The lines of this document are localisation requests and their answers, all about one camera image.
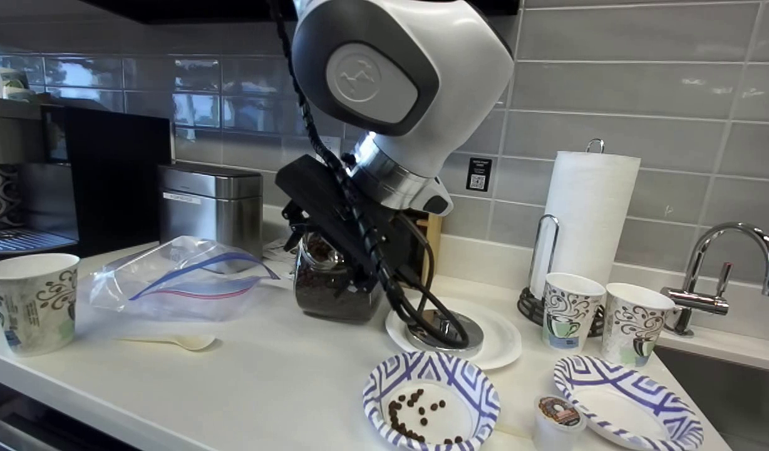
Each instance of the paper plate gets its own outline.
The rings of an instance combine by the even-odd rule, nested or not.
[[[668,388],[595,355],[561,359],[555,384],[590,429],[626,448],[691,451],[705,444],[700,417]]]
[[[509,319],[496,315],[494,311],[479,303],[446,301],[446,305],[476,320],[483,330],[483,343],[476,351],[466,351],[466,348],[459,348],[459,351],[442,348],[442,351],[453,354],[459,359],[468,359],[481,371],[511,366],[524,354],[521,334]],[[436,351],[426,343],[409,338],[405,324],[394,311],[389,311],[385,315],[385,334],[403,351]]]
[[[502,400],[474,364],[414,351],[373,368],[364,388],[364,413],[392,445],[468,451],[492,435]]]

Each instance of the blue patterned paper plate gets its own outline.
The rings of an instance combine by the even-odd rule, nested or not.
[[[556,364],[555,384],[606,440],[638,451],[691,451],[705,444],[700,417],[631,368],[571,355]]]
[[[451,354],[414,351],[373,368],[364,413],[394,445],[471,451],[492,435],[502,400],[479,366]]]

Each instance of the coffee machine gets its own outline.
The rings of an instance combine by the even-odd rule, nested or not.
[[[0,100],[0,259],[159,240],[168,163],[166,117]]]

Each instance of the black cable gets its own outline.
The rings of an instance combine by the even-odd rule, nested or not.
[[[410,230],[410,236],[419,239],[419,242],[424,247],[428,247],[428,284],[421,285],[421,281],[405,281],[400,275],[400,270],[394,270],[385,265],[385,259],[383,259],[383,250],[382,250],[382,239],[377,232],[377,227],[372,225],[372,221],[365,219],[364,207],[362,207],[362,200],[355,197],[355,191],[354,191],[354,181],[352,176],[347,172],[343,163],[323,146],[319,130],[315,130],[315,121],[314,121],[314,112],[310,112],[310,106],[295,81],[295,70],[293,70],[293,57],[292,57],[292,37],[288,37],[288,31],[285,31],[285,17],[284,17],[284,7],[279,0],[265,0],[269,11],[271,11],[271,17],[276,23],[276,31],[279,31],[279,37],[280,37],[280,44],[284,44],[284,54],[285,54],[285,65],[288,65],[288,76],[292,76],[292,83],[293,83],[293,90],[295,90],[295,98],[299,98],[299,107],[302,107],[302,116],[305,121],[305,135],[314,146],[314,150],[319,152],[319,157],[327,163],[327,167],[330,170],[330,176],[337,177],[340,194],[343,194],[343,200],[354,215],[354,224],[359,225],[359,232],[364,239],[364,246],[372,256],[372,262],[373,262],[373,274],[392,303],[392,309],[400,315],[400,320],[409,326],[409,328],[424,328],[431,338],[436,338],[439,343],[443,346],[451,346],[451,348],[466,348],[468,346],[468,336],[463,330],[463,326],[459,324],[459,319],[431,294],[431,284],[433,284],[433,250],[431,246],[426,246],[426,239],[416,230]],[[403,289],[398,285],[395,281],[395,274],[414,289],[421,291],[421,305],[414,309],[403,294]],[[451,328],[456,330],[456,336],[448,336],[443,328],[436,328],[433,324],[428,324],[424,319],[424,305],[426,303],[433,303],[433,309],[451,324]]]

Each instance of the kitchen faucet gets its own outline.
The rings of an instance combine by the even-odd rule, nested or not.
[[[700,311],[710,311],[710,314],[720,314],[726,315],[729,314],[729,301],[725,298],[726,285],[729,285],[729,274],[731,274],[731,262],[725,262],[720,281],[717,281],[717,294],[697,294],[697,281],[700,281],[700,265],[705,252],[710,250],[710,246],[721,239],[726,230],[742,230],[745,236],[749,236],[764,252],[764,262],[766,262],[766,279],[762,285],[762,294],[769,296],[769,236],[749,224],[720,224],[715,227],[710,227],[691,247],[690,262],[687,262],[687,274],[684,274],[684,285],[681,289],[665,289],[661,294],[667,294],[675,303],[684,305],[675,330],[679,336],[691,336],[690,330],[690,309],[700,309]]]

